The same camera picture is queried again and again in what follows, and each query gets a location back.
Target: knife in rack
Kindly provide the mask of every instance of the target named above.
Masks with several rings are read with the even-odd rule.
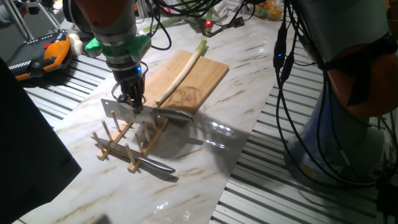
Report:
[[[121,146],[119,144],[116,144],[114,142],[111,142],[111,141],[108,141],[105,139],[101,139],[101,138],[99,138],[99,141],[101,142],[101,144],[104,146],[105,149],[110,150],[112,152],[116,152],[122,156],[129,157],[127,154],[126,148],[124,146]],[[151,168],[154,168],[154,169],[157,169],[159,171],[166,172],[169,174],[173,174],[175,172],[175,169],[173,169],[161,162],[157,162],[152,159],[149,159],[143,153],[134,151],[132,149],[130,149],[130,150],[135,159],[147,164]]]

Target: wooden rack peg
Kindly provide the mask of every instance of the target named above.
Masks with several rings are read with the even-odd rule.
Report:
[[[116,125],[116,128],[118,129],[119,132],[122,132],[122,130],[120,130],[119,123],[118,123],[118,120],[116,119],[116,115],[115,115],[114,111],[111,111],[111,114],[113,117],[114,124]]]
[[[145,121],[142,122],[142,125],[144,127],[145,138],[147,138],[147,142],[150,143],[150,136],[149,136],[149,132],[148,132],[148,127],[147,127],[147,124],[145,123]]]
[[[127,151],[127,154],[128,154],[129,157],[130,157],[131,163],[132,163],[133,165],[136,164],[136,161],[134,160],[134,156],[132,156],[132,153],[131,153],[131,149],[130,149],[130,147],[129,147],[129,144],[126,143],[124,146],[126,147],[126,151]]]
[[[134,135],[136,136],[139,152],[142,153],[144,151],[144,149],[142,148],[141,139],[139,138],[138,133],[134,133]]]
[[[95,141],[97,141],[98,147],[101,150],[102,153],[105,153],[105,149],[104,146],[102,145],[102,143],[100,142],[100,139],[97,136],[97,133],[95,131],[93,131],[93,136],[95,138]]]
[[[150,114],[150,119],[152,120],[152,127],[154,127],[155,132],[157,131],[155,116],[153,113]]]
[[[108,129],[106,123],[105,123],[105,120],[102,120],[102,125],[104,126],[105,132],[106,132],[106,134],[108,135],[109,140],[110,140],[110,141],[113,141],[112,135],[111,135],[111,133],[109,132],[109,129]]]

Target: red light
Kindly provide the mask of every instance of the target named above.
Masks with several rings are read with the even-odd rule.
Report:
[[[206,21],[206,23],[205,23],[205,27],[206,28],[209,28],[209,27],[212,27],[212,26],[213,26],[213,23],[211,21]]]

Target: metal frame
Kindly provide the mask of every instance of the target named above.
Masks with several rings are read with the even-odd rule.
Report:
[[[12,20],[14,21],[14,24],[17,27],[22,38],[26,42],[34,40],[32,33],[30,32],[28,26],[26,25],[24,18],[19,13],[17,6],[14,4],[14,1],[13,0],[0,0],[0,1],[3,3],[7,12],[10,14],[10,16],[11,16]],[[41,3],[39,3],[39,2],[30,2],[30,3],[23,2],[22,4],[24,7],[32,7],[32,6],[40,7],[40,9],[43,11],[43,13],[49,19],[49,21],[53,24],[53,26],[57,30],[57,32],[61,31],[61,25],[58,22],[58,20],[55,18],[54,12],[49,11],[47,8],[43,7],[41,5]]]
[[[29,28],[27,27],[21,14],[19,13],[17,6],[14,4],[14,1],[1,0],[1,2],[4,5],[4,7],[7,9],[7,12],[12,17],[12,20],[14,21],[14,24],[17,27],[22,38],[24,38],[27,42],[33,40],[34,39],[33,35],[30,32]]]

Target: yellow object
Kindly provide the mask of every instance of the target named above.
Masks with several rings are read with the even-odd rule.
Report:
[[[282,7],[275,4],[275,0],[266,0],[263,3],[256,5],[256,11],[254,14],[258,18],[278,20],[282,15]]]

